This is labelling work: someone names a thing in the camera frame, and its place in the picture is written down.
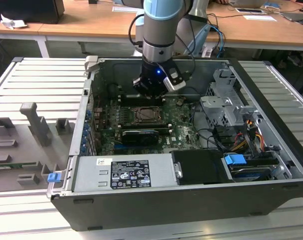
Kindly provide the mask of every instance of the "robotic arm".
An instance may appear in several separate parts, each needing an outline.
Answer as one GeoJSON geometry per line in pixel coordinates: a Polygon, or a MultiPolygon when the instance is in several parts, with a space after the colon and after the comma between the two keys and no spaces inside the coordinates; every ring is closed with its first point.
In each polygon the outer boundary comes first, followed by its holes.
{"type": "Polygon", "coordinates": [[[130,7],[144,9],[142,68],[134,88],[143,96],[158,98],[186,85],[189,71],[181,72],[173,61],[177,26],[193,8],[193,0],[122,0],[130,7]]]}

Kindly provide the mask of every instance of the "warning label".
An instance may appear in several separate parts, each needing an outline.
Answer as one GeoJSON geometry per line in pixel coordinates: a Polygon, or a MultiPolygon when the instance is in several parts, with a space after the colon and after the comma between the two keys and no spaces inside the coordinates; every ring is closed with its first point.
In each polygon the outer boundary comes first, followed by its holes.
{"type": "Polygon", "coordinates": [[[147,188],[152,186],[148,160],[112,161],[112,189],[147,188]]]}

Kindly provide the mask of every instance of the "desk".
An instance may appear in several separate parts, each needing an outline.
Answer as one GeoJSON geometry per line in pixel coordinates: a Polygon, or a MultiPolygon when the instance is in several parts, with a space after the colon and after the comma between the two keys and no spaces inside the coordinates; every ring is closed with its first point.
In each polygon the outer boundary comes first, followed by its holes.
{"type": "MultiPolygon", "coordinates": [[[[278,3],[281,11],[294,11],[302,8],[301,5],[285,0],[273,0],[278,3]]],[[[217,16],[233,16],[240,13],[232,7],[212,4],[207,13],[217,16]]],[[[301,50],[303,51],[303,25],[291,22],[279,14],[271,14],[277,21],[246,20],[243,16],[218,18],[220,30],[226,35],[226,47],[274,50],[301,50]]],[[[216,20],[209,16],[212,24],[216,20]]],[[[207,42],[217,41],[217,33],[210,32],[207,42]]]]}
{"type": "MultiPolygon", "coordinates": [[[[301,8],[291,1],[273,0],[282,11],[301,8]]],[[[41,55],[49,57],[46,41],[129,43],[128,27],[135,13],[113,12],[113,4],[101,2],[88,4],[86,0],[64,0],[65,12],[59,24],[29,23],[28,28],[10,30],[0,24],[0,39],[35,40],[41,55]]],[[[231,7],[213,3],[208,13],[217,16],[240,14],[231,7]]],[[[303,51],[303,25],[290,22],[278,14],[277,22],[246,20],[243,16],[218,18],[220,29],[226,35],[226,47],[301,50],[303,51]]],[[[218,35],[210,32],[207,42],[217,42],[218,35]]]]}

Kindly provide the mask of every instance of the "barcode sticker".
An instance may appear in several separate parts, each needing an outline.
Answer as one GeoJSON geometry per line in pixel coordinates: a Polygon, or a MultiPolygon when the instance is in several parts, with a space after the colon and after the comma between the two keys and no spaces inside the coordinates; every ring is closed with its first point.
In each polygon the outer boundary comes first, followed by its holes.
{"type": "Polygon", "coordinates": [[[98,166],[106,166],[106,165],[111,165],[113,159],[112,158],[97,158],[96,165],[98,166]]]}

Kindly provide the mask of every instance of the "computer case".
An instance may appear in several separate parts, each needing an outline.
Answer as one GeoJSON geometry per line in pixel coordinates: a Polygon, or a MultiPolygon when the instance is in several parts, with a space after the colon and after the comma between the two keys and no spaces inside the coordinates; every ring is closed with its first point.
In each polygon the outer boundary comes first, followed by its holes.
{"type": "Polygon", "coordinates": [[[64,14],[63,0],[0,0],[1,14],[13,20],[57,24],[64,14]]]}

